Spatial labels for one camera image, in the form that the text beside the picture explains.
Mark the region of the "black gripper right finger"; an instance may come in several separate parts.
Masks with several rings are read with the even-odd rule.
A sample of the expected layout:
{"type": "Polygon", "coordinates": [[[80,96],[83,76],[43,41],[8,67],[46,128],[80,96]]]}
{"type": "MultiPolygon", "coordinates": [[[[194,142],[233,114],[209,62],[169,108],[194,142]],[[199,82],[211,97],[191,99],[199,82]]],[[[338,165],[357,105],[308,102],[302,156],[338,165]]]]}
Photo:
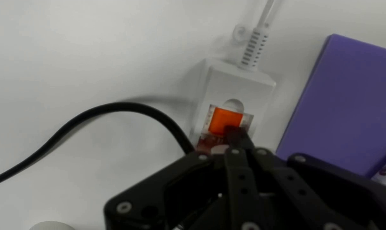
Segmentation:
{"type": "Polygon", "coordinates": [[[269,150],[255,148],[241,128],[228,127],[225,141],[250,146],[310,230],[386,230],[386,185],[306,154],[283,162],[269,150]]]}

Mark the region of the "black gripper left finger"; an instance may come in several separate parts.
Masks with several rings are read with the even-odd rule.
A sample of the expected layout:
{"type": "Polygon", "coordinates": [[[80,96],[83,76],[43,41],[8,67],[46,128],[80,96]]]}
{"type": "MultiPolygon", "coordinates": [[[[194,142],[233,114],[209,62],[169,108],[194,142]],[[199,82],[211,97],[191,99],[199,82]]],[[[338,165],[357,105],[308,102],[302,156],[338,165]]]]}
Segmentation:
{"type": "Polygon", "coordinates": [[[243,152],[191,152],[112,197],[106,230],[241,230],[243,152]]]}

